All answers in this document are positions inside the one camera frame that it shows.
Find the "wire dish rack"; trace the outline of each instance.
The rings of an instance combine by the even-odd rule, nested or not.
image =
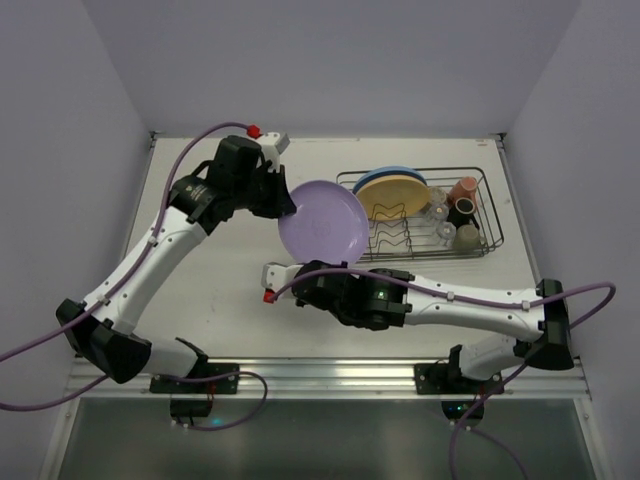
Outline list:
[[[476,192],[477,210],[474,214],[481,241],[472,250],[457,250],[440,244],[437,225],[425,216],[426,208],[415,215],[407,216],[404,205],[376,205],[374,219],[369,220],[369,245],[360,262],[419,258],[469,258],[482,257],[504,243],[504,233],[498,218],[493,195],[482,169],[477,167],[415,168],[429,187],[440,187],[445,192],[461,178],[474,177],[478,181]],[[336,182],[349,190],[367,170],[341,172]]]

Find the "orange cup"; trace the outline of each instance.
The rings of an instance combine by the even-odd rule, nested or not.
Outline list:
[[[468,198],[477,207],[476,191],[478,190],[478,181],[473,177],[461,178],[456,183],[448,195],[448,201],[451,205],[454,205],[460,198]]]

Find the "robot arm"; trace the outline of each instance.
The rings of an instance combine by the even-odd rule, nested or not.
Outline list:
[[[262,285],[270,293],[296,277],[309,272],[336,268],[314,261],[285,267],[265,265]],[[573,368],[570,351],[569,320],[564,302],[531,308],[540,298],[562,291],[559,282],[545,280],[536,289],[491,290],[448,285],[412,275],[409,272],[374,269],[373,273],[408,284],[428,287],[444,298],[396,285],[384,279],[353,275],[315,276],[300,281],[281,298],[290,298],[298,306],[311,305],[329,311],[344,325],[369,330],[384,330],[404,325],[455,325],[495,332],[473,345],[451,349],[449,361],[433,369],[434,382],[451,387],[455,383],[483,382],[501,370],[527,363],[545,370]],[[466,296],[486,302],[513,303],[513,309],[498,309],[456,301]]]
[[[264,218],[295,213],[280,154],[286,135],[268,133],[255,142],[243,137],[223,139],[213,160],[203,162],[172,187],[162,229],[155,221],[116,270],[81,303],[65,300],[56,316],[65,325],[98,305],[85,321],[66,332],[77,353],[118,383],[138,373],[200,375],[206,355],[182,339],[140,338],[134,331],[155,293],[182,259],[235,210],[248,209]],[[207,169],[206,176],[199,175]],[[153,248],[125,285],[110,299],[106,293],[125,277],[147,245]]]

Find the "red connector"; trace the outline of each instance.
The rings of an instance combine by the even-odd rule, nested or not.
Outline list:
[[[271,297],[273,297],[273,294],[276,293],[273,290],[269,290],[268,288],[265,289],[264,291],[264,296],[262,297],[262,301],[264,303],[275,303],[275,300],[271,300]]]
[[[257,125],[249,125],[247,127],[247,135],[249,136],[249,138],[253,138],[255,140],[257,138],[260,138],[262,132],[260,132],[260,127],[258,127]]]

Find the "table surface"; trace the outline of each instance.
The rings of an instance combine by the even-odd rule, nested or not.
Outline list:
[[[188,141],[158,140],[130,247],[149,228],[171,165]],[[213,158],[218,141],[207,139],[196,146],[178,177]],[[479,167],[493,193],[504,244],[483,258],[384,265],[474,287],[526,288],[535,284],[499,151],[491,139],[292,139],[281,160],[290,189],[314,179],[335,181],[341,171],[386,165]],[[267,262],[294,263],[280,242],[277,222],[237,212],[176,268],[146,309],[138,327],[140,335],[179,336],[210,356],[236,358],[444,357],[456,344],[490,335],[440,325],[370,332],[345,327],[325,312],[297,308],[293,302],[265,304],[260,277]]]

